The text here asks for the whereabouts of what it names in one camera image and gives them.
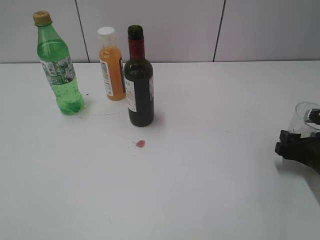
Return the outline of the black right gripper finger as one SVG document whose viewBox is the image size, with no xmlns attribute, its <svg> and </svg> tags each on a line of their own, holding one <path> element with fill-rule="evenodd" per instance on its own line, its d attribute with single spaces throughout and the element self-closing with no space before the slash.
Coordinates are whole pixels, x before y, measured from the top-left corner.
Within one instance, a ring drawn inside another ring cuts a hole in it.
<svg viewBox="0 0 320 240">
<path fill-rule="evenodd" d="M 320 125 L 320 109 L 312 108 L 305 112 L 303 121 L 308 124 Z"/>
<path fill-rule="evenodd" d="M 296 161 L 320 174 L 320 133 L 302 137 L 300 133 L 280 131 L 275 152 L 286 160 Z"/>
</svg>

